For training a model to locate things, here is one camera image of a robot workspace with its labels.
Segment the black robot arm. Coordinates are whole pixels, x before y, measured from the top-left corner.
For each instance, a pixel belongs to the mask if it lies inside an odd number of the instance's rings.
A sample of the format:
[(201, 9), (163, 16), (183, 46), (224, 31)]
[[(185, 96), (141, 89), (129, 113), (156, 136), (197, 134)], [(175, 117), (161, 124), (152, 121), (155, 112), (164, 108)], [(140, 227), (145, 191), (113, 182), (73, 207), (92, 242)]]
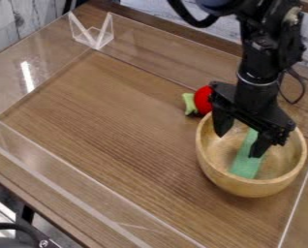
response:
[(235, 15), (241, 30), (241, 63), (237, 83), (213, 81), (212, 120), (217, 136), (236, 121), (257, 131), (248, 155), (259, 158), (273, 145), (287, 143), (296, 123), (279, 104), (281, 83), (301, 60), (300, 0), (197, 0), (211, 15)]

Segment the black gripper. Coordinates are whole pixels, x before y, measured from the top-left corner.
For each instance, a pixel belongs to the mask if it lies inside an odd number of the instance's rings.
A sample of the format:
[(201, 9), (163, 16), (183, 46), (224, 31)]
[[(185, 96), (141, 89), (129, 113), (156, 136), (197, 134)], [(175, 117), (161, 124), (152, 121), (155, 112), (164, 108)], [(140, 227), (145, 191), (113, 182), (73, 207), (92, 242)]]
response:
[(259, 132), (248, 157), (260, 158), (271, 145), (285, 145), (296, 124), (277, 101), (280, 82), (237, 84), (212, 81), (209, 101), (213, 106), (213, 129), (219, 137), (231, 130), (237, 119)]

